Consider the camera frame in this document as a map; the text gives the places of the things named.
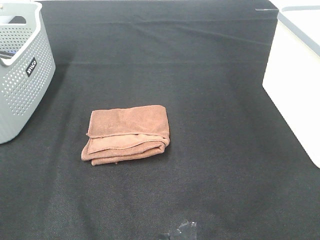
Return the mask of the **brown towel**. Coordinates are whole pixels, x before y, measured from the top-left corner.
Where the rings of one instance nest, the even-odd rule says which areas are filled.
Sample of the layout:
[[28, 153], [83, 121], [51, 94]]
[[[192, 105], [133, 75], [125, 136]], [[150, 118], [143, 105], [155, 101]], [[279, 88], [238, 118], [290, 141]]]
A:
[[162, 105], [94, 110], [86, 135], [81, 160], [92, 166], [148, 158], [164, 153], [170, 144]]

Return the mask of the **black table cloth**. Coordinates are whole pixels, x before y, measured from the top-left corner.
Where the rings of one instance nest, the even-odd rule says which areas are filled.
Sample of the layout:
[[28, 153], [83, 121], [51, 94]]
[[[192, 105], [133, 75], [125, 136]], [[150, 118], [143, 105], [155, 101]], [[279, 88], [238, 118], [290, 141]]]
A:
[[[45, 1], [56, 64], [36, 111], [0, 147], [3, 240], [317, 240], [320, 170], [262, 80], [267, 0]], [[162, 105], [150, 158], [81, 160], [93, 110]]]

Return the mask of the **white storage box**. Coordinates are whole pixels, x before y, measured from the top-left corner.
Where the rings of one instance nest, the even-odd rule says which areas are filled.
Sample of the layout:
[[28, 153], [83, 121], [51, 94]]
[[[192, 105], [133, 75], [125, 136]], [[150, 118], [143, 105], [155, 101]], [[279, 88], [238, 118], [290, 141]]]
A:
[[320, 165], [320, 2], [278, 10], [262, 86], [299, 143]]

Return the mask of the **grey perforated plastic basket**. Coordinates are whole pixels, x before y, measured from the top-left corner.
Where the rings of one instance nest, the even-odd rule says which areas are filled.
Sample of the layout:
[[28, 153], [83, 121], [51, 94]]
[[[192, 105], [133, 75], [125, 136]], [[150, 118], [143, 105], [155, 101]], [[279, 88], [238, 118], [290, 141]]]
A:
[[22, 17], [25, 23], [0, 25], [0, 142], [14, 139], [40, 104], [56, 65], [42, 4], [2, 0], [1, 17]]

